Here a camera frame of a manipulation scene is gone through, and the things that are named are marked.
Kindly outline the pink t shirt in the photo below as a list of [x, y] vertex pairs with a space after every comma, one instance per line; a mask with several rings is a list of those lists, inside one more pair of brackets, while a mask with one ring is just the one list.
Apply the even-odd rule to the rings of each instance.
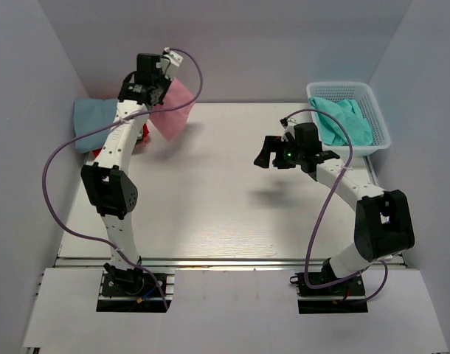
[[158, 105], [149, 117], [149, 121], [158, 132], [171, 141], [178, 136], [187, 124], [189, 113], [193, 108], [193, 94], [178, 79], [174, 79], [163, 99], [163, 105]]

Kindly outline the aluminium table rail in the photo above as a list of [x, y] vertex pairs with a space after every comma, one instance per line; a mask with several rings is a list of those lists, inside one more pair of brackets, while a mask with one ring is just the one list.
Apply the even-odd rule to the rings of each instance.
[[[105, 257], [59, 257], [55, 267], [82, 268], [102, 267], [107, 262]], [[305, 263], [299, 259], [272, 258], [143, 258], [142, 264], [146, 268], [298, 268]]]

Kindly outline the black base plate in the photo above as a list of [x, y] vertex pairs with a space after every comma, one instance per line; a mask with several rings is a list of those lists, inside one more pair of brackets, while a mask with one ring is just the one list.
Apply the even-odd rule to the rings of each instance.
[[366, 291], [360, 276], [338, 285], [310, 289], [304, 280], [304, 273], [296, 273], [289, 278], [297, 289], [299, 314], [344, 314], [367, 313]]
[[162, 295], [150, 275], [133, 283], [121, 281], [105, 272], [101, 278], [96, 311], [98, 313], [166, 313]]

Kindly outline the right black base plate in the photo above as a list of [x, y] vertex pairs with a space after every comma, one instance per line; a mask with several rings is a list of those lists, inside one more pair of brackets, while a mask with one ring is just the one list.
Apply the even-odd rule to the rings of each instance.
[[367, 313], [366, 291], [360, 276], [338, 285], [310, 289], [304, 280], [304, 273], [296, 273], [289, 278], [297, 289], [299, 314], [344, 314]]

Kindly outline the teal t shirt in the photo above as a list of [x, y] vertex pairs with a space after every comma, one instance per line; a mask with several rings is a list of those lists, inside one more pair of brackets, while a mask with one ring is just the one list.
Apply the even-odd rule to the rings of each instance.
[[[363, 117], [359, 104], [353, 99], [332, 102], [321, 97], [310, 97], [313, 109], [330, 114], [343, 126], [353, 146], [373, 144], [373, 131], [367, 119]], [[345, 146], [347, 139], [342, 129], [325, 114], [317, 113], [317, 122], [321, 140], [329, 146]]]

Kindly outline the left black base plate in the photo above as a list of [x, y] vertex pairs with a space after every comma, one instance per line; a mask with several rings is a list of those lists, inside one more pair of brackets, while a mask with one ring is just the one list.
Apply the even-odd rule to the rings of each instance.
[[105, 272], [101, 278], [96, 311], [98, 313], [166, 313], [162, 295], [150, 275], [133, 283], [121, 281]]

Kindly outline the folded blue-grey t shirt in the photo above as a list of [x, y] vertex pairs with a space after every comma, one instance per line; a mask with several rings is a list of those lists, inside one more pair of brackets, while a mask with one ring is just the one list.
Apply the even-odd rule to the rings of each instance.
[[[74, 105], [74, 130], [75, 136], [82, 136], [114, 121], [117, 111], [117, 99], [76, 99]], [[75, 150], [78, 153], [89, 153], [103, 147], [109, 129], [79, 139], [75, 142]]]

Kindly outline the white plastic basket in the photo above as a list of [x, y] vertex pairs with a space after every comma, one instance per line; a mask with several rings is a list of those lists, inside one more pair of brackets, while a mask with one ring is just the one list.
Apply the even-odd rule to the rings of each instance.
[[366, 83], [309, 83], [306, 92], [324, 149], [347, 156], [344, 133], [350, 137], [354, 156], [369, 156], [391, 145], [377, 100]]

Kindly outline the folded red t shirt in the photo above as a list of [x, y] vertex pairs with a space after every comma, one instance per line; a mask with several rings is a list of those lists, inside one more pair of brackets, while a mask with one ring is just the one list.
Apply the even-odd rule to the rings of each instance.
[[[150, 137], [149, 137], [149, 129], [148, 126], [146, 124], [144, 124], [142, 126], [142, 130], [139, 132], [139, 135], [136, 139], [136, 143], [135, 145], [146, 145], [148, 142], [150, 141]], [[100, 152], [102, 151], [102, 148], [98, 148], [92, 151], [92, 154], [94, 157], [97, 157]]]

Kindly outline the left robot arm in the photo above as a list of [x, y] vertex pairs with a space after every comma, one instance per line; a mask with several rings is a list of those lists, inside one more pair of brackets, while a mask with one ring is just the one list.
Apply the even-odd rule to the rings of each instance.
[[136, 71], [123, 80], [110, 129], [100, 153], [81, 169], [91, 205], [100, 215], [111, 247], [106, 269], [131, 271], [140, 263], [131, 220], [139, 193], [128, 177], [128, 166], [147, 111], [163, 103], [181, 65], [182, 56], [169, 49], [160, 55], [139, 54]]

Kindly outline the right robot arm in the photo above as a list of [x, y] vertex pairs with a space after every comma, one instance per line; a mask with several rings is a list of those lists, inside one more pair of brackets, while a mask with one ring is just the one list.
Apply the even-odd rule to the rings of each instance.
[[263, 169], [300, 167], [355, 213], [353, 242], [323, 263], [320, 284], [304, 279], [309, 288], [338, 285], [373, 263], [415, 245], [406, 195], [366, 182], [350, 169], [350, 161], [343, 161], [331, 150], [323, 150], [315, 124], [300, 123], [284, 136], [266, 136], [254, 164]]

